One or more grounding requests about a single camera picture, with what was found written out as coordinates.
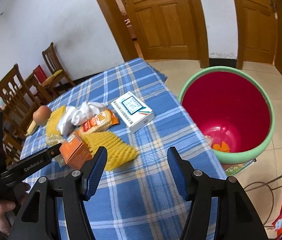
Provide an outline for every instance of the silver bolt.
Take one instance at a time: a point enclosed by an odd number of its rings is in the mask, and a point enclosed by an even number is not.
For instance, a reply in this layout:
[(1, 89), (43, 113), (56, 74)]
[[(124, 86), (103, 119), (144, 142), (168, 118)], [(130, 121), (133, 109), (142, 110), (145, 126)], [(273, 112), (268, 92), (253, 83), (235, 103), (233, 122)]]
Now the silver bolt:
[(203, 173), (202, 173), (202, 171), (200, 171), (200, 170), (195, 170), (195, 171), (193, 172), (193, 174), (194, 174), (195, 176), (200, 177)]
[(229, 181), (229, 182), (232, 182), (232, 183), (235, 183), (235, 182), (236, 182), (236, 177), (230, 176), (230, 177), (228, 178), (228, 181)]
[(74, 176), (74, 177), (78, 177), (80, 174), (81, 174), (81, 172), (78, 171), (78, 170), (71, 172), (71, 175)]
[(46, 177), (40, 177), (39, 178), (39, 183), (44, 183), (44, 182), (46, 182)]

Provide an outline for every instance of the egg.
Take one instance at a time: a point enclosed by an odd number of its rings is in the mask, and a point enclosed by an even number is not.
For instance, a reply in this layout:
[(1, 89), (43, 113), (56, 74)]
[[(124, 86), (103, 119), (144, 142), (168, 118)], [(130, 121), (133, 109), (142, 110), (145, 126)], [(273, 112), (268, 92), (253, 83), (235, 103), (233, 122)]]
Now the egg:
[(47, 124), (51, 112), (48, 106), (40, 106), (38, 110), (33, 113), (33, 120), (37, 125), (44, 126)]

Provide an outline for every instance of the tablecloth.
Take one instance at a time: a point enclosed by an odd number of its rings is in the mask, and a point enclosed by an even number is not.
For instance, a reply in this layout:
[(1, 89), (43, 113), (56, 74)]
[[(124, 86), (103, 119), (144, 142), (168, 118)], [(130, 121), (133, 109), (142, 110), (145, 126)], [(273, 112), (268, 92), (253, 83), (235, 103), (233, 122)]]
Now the tablecloth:
[[(109, 104), (132, 91), (155, 113), (155, 119), (132, 134), (124, 122), (109, 130), (134, 146), (139, 156), (121, 167), (104, 172), (95, 196), (85, 202), (86, 212), (98, 239), (179, 239), (190, 203), (179, 195), (167, 162), (167, 149), (175, 146), (183, 159), (209, 176), (225, 179), (225, 173), (201, 131), (177, 98), (165, 86), (165, 76), (142, 59), (134, 59), (100, 73), (72, 88), (48, 106), (80, 106), (84, 101)], [(43, 149), (45, 128), (27, 137), (21, 158)], [(56, 161), (25, 180), (31, 186), (40, 176), (64, 177), (68, 166)], [(212, 200), (207, 239), (213, 239), (217, 199)], [(68, 239), (62, 201), (58, 200), (62, 239)]]

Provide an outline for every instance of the white box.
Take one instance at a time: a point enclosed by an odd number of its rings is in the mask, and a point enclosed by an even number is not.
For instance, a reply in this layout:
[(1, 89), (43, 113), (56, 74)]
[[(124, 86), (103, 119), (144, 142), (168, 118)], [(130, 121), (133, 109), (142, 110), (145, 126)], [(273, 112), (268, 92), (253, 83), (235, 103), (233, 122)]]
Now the white box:
[(154, 112), (130, 91), (114, 100), (111, 105), (132, 133), (154, 119)]

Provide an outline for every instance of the tile floor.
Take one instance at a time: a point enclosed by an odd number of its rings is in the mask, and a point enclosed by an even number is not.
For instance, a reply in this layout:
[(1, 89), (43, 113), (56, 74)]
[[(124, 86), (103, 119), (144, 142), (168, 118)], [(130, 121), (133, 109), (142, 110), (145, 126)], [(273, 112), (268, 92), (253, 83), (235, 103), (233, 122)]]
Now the tile floor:
[[(167, 87), (175, 96), (179, 95), (185, 82), (196, 72), (200, 71), (198, 61), (168, 60), (147, 61), (154, 68), (168, 76)], [(243, 71), (253, 77), (267, 92), (275, 112), (275, 131), (267, 149), (257, 157), (257, 162), (237, 174), (243, 187), (255, 181), (268, 182), (282, 174), (282, 76), (272, 65), (255, 62), (244, 62)], [(272, 183), (272, 188), (282, 185), (282, 179)], [(282, 204), (282, 188), (274, 192), (274, 208), (269, 218), (273, 221), (279, 215)], [(272, 195), (267, 187), (248, 192), (263, 222), (268, 218), (272, 207)], [(269, 237), (276, 237), (276, 233), (267, 230)]]

